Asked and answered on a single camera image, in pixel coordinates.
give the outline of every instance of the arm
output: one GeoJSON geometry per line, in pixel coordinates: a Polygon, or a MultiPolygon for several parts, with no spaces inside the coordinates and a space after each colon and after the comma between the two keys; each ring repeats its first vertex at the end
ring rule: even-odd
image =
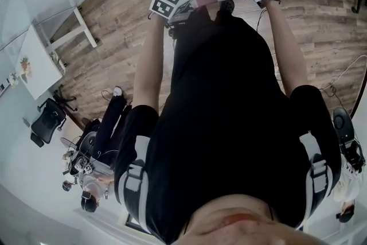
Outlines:
{"type": "Polygon", "coordinates": [[[290,97],[296,87],[309,83],[306,61],[280,5],[270,0],[264,4],[269,13],[280,76],[286,95],[290,97]]]}
{"type": "Polygon", "coordinates": [[[158,112],[163,77],[163,30],[165,19],[153,14],[140,53],[134,79],[132,107],[147,105],[158,112]]]}

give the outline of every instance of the black shirt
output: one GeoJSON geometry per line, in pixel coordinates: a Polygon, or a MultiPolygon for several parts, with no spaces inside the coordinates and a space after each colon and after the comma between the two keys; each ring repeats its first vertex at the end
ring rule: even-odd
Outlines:
{"type": "MultiPolygon", "coordinates": [[[[188,30],[190,41],[176,46],[171,94],[161,116],[138,106],[126,120],[115,185],[136,159],[136,136],[150,137],[146,221],[167,244],[177,240],[198,208],[232,194],[259,198],[282,223],[297,226],[310,168],[299,136],[310,129],[334,174],[340,166],[338,140],[319,90],[304,85],[287,98],[266,42],[244,22],[237,27],[188,30]]],[[[134,199],[125,203],[134,215],[134,199]]]]}

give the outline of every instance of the white stripe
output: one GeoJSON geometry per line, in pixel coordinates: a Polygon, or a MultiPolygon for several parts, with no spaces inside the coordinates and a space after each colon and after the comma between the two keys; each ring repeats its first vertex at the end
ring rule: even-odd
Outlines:
{"type": "Polygon", "coordinates": [[[302,227],[304,223],[309,219],[311,215],[313,197],[314,197],[313,181],[311,178],[311,170],[309,170],[306,176],[306,209],[304,212],[304,218],[297,229],[300,229],[300,227],[302,227]]]}
{"type": "Polygon", "coordinates": [[[149,137],[136,136],[135,141],[136,160],[143,160],[143,162],[145,163],[149,140],[150,140],[149,137]]]}
{"type": "Polygon", "coordinates": [[[137,192],[139,190],[140,180],[128,177],[126,181],[126,189],[137,192]]]}
{"type": "Polygon", "coordinates": [[[321,154],[320,146],[318,145],[316,138],[311,133],[302,135],[299,137],[299,140],[306,149],[309,160],[313,159],[315,154],[321,154]]]}
{"type": "Polygon", "coordinates": [[[323,198],[322,202],[323,203],[325,201],[325,199],[329,196],[330,192],[331,192],[331,187],[333,186],[333,172],[331,171],[331,169],[329,168],[329,166],[327,165],[327,191],[325,194],[325,197],[323,198]]]}
{"type": "Polygon", "coordinates": [[[123,205],[125,205],[125,206],[126,206],[126,204],[125,204],[125,199],[124,199],[124,188],[125,188],[124,183],[125,183],[125,179],[126,179],[126,173],[127,173],[127,172],[125,172],[125,173],[121,176],[120,181],[119,181],[119,187],[118,187],[118,189],[119,189],[119,199],[120,199],[120,203],[121,203],[121,204],[123,204],[123,205]]]}
{"type": "Polygon", "coordinates": [[[150,232],[146,223],[146,206],[148,197],[148,174],[144,172],[142,186],[140,188],[140,199],[139,199],[139,222],[140,226],[147,232],[150,232]]]}

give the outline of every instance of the shoe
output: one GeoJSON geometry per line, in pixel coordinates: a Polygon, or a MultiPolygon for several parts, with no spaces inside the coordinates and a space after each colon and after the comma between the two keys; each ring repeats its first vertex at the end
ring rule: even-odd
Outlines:
{"type": "Polygon", "coordinates": [[[115,87],[114,88],[114,96],[121,96],[122,95],[122,90],[120,87],[115,87]]]}
{"type": "Polygon", "coordinates": [[[220,11],[228,11],[230,14],[235,10],[235,2],[233,0],[226,0],[220,3],[220,11]]]}
{"type": "Polygon", "coordinates": [[[89,124],[90,122],[91,122],[91,120],[90,119],[87,119],[87,118],[82,118],[81,119],[81,122],[83,123],[83,125],[86,127],[87,126],[87,124],[89,124]]]}

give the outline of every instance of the black pants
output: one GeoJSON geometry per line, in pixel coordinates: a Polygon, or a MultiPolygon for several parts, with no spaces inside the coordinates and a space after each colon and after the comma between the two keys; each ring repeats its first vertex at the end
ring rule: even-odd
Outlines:
{"type": "Polygon", "coordinates": [[[93,158],[98,158],[98,161],[108,166],[111,166],[114,163],[114,160],[118,154],[117,151],[120,149],[120,144],[122,142],[125,119],[129,111],[131,110],[131,106],[125,107],[125,105],[126,99],[124,97],[112,97],[96,134],[92,156],[93,158]],[[116,126],[114,132],[114,127],[119,118],[120,121],[116,126]]]}

